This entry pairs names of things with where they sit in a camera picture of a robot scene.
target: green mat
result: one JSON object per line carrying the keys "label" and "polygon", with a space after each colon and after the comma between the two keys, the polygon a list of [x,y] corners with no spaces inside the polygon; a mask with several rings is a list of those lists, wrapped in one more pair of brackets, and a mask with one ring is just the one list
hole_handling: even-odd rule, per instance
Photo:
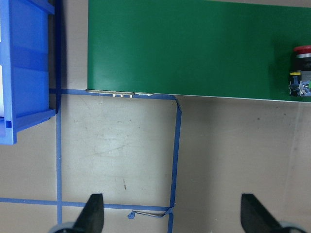
{"label": "green mat", "polygon": [[311,101],[290,97],[311,8],[204,0],[89,0],[88,89]]}

